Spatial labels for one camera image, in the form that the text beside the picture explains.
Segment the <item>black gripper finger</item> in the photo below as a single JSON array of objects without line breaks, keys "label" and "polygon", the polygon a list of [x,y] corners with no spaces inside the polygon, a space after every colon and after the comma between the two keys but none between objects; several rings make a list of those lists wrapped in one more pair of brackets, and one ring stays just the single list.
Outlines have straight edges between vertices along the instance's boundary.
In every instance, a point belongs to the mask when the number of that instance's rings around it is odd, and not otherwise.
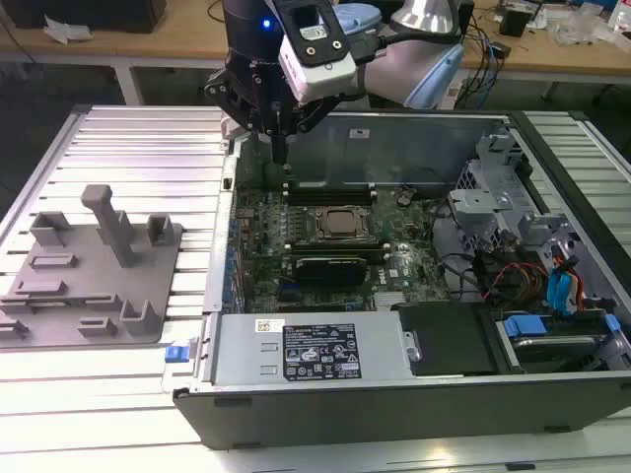
[{"label": "black gripper finger", "polygon": [[274,163],[281,163],[281,102],[259,68],[246,72],[240,81],[228,69],[212,76],[204,92],[238,125],[248,132],[263,134],[270,141]]},{"label": "black gripper finger", "polygon": [[289,137],[311,131],[341,103],[341,97],[326,97],[316,101],[284,107],[280,121],[280,163],[286,164],[289,153]]}]

